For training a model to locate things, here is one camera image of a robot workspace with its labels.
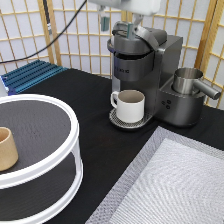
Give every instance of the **shoji screen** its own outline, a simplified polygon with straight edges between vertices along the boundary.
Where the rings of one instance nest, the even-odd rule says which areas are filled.
[[[83,0],[47,0],[54,36],[59,33]],[[165,29],[168,34],[184,38],[179,66],[194,67],[209,4],[216,0],[162,0],[160,12],[154,17],[145,17],[143,26]],[[110,32],[101,33],[96,5],[88,3],[77,20],[55,45],[58,64],[81,69],[93,74],[111,74],[110,54],[106,41],[111,28],[119,20],[132,20],[131,13],[107,8],[111,17]],[[210,26],[212,14],[207,18]]]
[[[144,18],[143,26],[183,37],[179,67],[194,67],[209,4],[210,0],[162,0],[159,13]]]
[[[207,84],[222,92],[219,100],[207,99],[209,106],[224,109],[224,0],[216,6],[213,23],[201,65]]]
[[[0,0],[0,60],[29,56],[49,43],[42,0]],[[0,75],[33,60],[53,63],[51,48],[28,60],[0,65]]]
[[[70,21],[83,0],[48,0],[53,35],[56,36]],[[81,69],[93,74],[110,76],[111,56],[107,50],[111,27],[121,20],[121,11],[107,8],[110,30],[100,31],[100,21],[95,4],[87,3],[77,19],[55,44],[58,64]]]

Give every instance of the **black cable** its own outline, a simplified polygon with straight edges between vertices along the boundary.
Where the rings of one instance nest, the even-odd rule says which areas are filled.
[[[79,12],[81,11],[82,7],[86,4],[87,0],[85,0],[82,5],[80,6],[80,8],[77,10],[77,12],[75,13],[75,15],[72,17],[72,19],[70,20],[70,22],[68,23],[68,25],[61,31],[61,33],[58,34],[58,36],[52,40],[46,47],[44,47],[43,49],[39,50],[38,52],[28,56],[28,57],[25,57],[25,58],[20,58],[20,59],[15,59],[15,60],[10,60],[10,61],[2,61],[0,62],[0,64],[4,64],[4,63],[8,63],[8,62],[16,62],[16,61],[21,61],[21,60],[26,60],[28,58],[31,58],[33,57],[34,55],[36,54],[39,54],[40,52],[46,50],[48,47],[50,47],[66,30],[67,28],[71,25],[71,23],[73,22],[73,20],[77,17],[77,15],[79,14]]]

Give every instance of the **round tray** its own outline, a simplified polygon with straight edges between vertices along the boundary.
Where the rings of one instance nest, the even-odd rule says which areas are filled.
[[[82,176],[82,164],[80,172],[70,153],[41,177],[0,190],[0,223],[38,224],[48,221],[73,199]]]
[[[64,102],[43,95],[0,98],[0,124],[11,129],[19,160],[0,172],[0,189],[35,179],[58,165],[78,141],[79,125]]]

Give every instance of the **black tablecloth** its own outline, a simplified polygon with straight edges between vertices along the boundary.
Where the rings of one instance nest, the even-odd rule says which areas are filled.
[[[80,124],[83,181],[72,202],[49,224],[85,223],[158,126],[224,150],[221,110],[204,106],[201,121],[191,128],[175,128],[154,120],[137,132],[123,132],[108,119],[112,109],[109,79],[70,69],[23,93],[44,94],[66,102]]]

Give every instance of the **white cup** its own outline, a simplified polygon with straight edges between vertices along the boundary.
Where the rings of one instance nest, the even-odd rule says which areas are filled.
[[[114,102],[114,95],[117,95],[117,105]],[[145,96],[139,91],[115,91],[111,94],[110,101],[116,108],[117,117],[125,123],[135,123],[144,117]]]

